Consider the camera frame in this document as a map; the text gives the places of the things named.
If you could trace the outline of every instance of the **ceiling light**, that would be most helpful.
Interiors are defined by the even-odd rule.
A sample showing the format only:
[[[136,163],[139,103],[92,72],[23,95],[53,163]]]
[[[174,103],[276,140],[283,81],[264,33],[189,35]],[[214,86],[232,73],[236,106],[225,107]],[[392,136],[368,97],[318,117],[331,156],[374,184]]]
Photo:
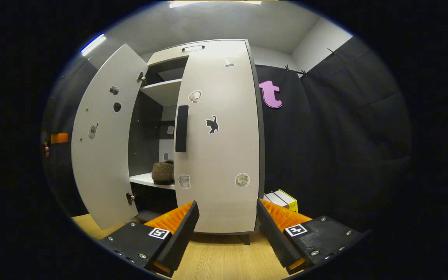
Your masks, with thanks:
[[[201,2],[241,2],[241,3],[247,3],[247,4],[253,4],[253,5],[260,5],[260,2],[262,1],[169,1],[169,8],[175,8],[175,7],[181,7],[185,5],[190,4],[196,4]]]
[[[101,44],[103,41],[105,41],[107,38],[104,34],[101,34],[100,36],[96,37],[91,43],[89,43],[85,48],[83,48],[80,52],[82,53],[82,56],[86,56],[89,52],[91,52],[94,48],[96,48],[99,44]]]

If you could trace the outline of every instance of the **cabinet handle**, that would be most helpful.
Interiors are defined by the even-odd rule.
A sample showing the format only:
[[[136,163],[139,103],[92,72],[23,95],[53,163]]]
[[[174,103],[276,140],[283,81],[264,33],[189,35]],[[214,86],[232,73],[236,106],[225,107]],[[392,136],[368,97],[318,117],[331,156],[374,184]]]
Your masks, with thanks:
[[[185,51],[186,48],[192,48],[192,47],[201,47],[202,50],[205,48],[204,45],[196,45],[196,46],[185,47],[185,48],[182,49],[182,51]]]
[[[177,111],[176,152],[186,152],[186,135],[188,131],[188,105],[181,105]]]

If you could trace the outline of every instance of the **black cat sticker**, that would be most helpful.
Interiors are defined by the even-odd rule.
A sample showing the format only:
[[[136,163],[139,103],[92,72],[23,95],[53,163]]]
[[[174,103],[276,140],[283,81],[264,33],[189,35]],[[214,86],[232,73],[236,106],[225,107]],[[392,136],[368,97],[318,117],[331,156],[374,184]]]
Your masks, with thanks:
[[[217,124],[217,117],[213,115],[213,121],[211,119],[206,119],[206,126],[209,126],[211,128],[208,134],[212,134],[215,133],[216,131],[219,131],[219,125]]]

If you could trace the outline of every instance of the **open cabinet door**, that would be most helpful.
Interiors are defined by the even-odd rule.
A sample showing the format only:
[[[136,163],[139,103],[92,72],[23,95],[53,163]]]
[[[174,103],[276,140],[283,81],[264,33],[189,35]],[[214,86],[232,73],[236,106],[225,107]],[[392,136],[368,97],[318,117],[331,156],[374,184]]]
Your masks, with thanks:
[[[98,70],[72,131],[73,176],[87,210],[106,229],[138,214],[129,204],[128,141],[132,110],[148,65],[127,44]]]
[[[247,46],[243,40],[201,44],[189,55],[177,103],[177,203],[198,202],[195,232],[253,232],[260,148]]]

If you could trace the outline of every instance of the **ceiling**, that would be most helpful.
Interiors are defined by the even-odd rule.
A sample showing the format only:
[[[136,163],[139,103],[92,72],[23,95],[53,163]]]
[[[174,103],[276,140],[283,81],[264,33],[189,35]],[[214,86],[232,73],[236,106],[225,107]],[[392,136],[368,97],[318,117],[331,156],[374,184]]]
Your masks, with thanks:
[[[210,39],[248,39],[250,45],[291,54],[319,20],[286,1],[261,5],[202,2],[169,9],[159,1],[119,22],[105,36],[127,43],[138,54]]]

